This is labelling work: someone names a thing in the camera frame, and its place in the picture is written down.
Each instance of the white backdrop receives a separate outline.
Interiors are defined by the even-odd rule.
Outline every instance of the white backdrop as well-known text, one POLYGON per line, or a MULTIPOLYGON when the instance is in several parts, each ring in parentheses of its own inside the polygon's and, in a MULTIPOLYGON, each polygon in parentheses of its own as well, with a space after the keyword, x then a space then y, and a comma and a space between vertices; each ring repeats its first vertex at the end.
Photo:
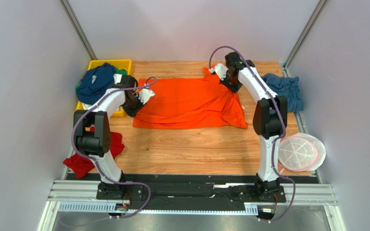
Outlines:
POLYGON ((70 0, 98 59, 284 62, 318 0, 70 0), (223 60, 229 51, 218 52, 223 60))
POLYGON ((370 230, 370 1, 329 1, 294 60, 309 133, 348 231, 370 230))
POLYGON ((0 0, 0 231, 34 231, 89 58, 59 1, 0 0))

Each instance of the blue towel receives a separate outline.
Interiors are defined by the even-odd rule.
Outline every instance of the blue towel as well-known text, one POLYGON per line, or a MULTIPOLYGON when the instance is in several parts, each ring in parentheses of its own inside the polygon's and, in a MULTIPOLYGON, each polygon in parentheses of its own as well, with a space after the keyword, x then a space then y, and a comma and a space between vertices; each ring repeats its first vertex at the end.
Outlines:
POLYGON ((77 89, 78 100, 88 104, 96 103, 105 94, 108 87, 115 83, 114 73, 115 67, 109 63, 88 70, 77 89))
POLYGON ((265 83, 278 95, 284 95, 288 99, 288 112, 304 110, 304 100, 299 89, 299 77, 279 77, 274 74, 266 74, 262 77, 265 83))

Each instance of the orange cloth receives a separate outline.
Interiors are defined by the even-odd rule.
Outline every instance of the orange cloth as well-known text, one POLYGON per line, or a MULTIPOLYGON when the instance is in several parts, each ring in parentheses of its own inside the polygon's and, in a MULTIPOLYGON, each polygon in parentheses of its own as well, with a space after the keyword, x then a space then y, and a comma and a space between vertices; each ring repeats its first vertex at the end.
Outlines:
MULTIPOLYGON (((137 128, 248 128, 238 94, 219 84, 219 77, 203 68, 204 78, 158 79, 150 88, 155 97, 136 115, 137 128)), ((145 79, 139 80, 143 86, 145 79)))

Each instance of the wooden table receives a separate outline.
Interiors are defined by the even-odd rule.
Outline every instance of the wooden table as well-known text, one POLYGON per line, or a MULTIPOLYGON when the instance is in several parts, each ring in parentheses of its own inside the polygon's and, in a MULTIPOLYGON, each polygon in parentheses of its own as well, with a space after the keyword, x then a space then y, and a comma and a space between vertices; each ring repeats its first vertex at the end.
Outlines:
MULTIPOLYGON (((274 73, 282 76, 278 62, 254 62, 260 75, 274 73)), ((131 75, 135 78, 201 78, 206 61, 133 62, 131 75)), ((260 145, 252 119, 256 102, 245 87, 239 90, 245 106, 248 129, 235 127, 198 129, 133 128, 129 116, 111 118, 111 131, 121 133, 124 151, 115 162, 125 173, 168 174, 256 174, 259 169, 260 145)), ((298 132, 293 113, 288 114, 287 135, 298 132)), ((309 175, 290 172, 287 175, 309 175)))

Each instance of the yellow basket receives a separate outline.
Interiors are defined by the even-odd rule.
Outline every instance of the yellow basket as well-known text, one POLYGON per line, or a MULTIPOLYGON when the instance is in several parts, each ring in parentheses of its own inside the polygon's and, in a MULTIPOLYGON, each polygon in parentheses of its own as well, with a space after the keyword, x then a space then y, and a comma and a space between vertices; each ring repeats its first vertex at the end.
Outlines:
MULTIPOLYGON (((115 59, 115 60, 92 60, 88 65, 88 70, 96 68, 98 66, 102 66, 104 63, 109 63, 118 69, 125 69, 128 75, 131 74, 131 65, 132 61, 130 59, 115 59)), ((78 101, 77 109, 76 110, 84 110, 82 107, 82 103, 78 101)), ((125 115, 125 111, 120 108, 120 110, 115 111, 112 116, 114 117, 123 117, 125 115)))

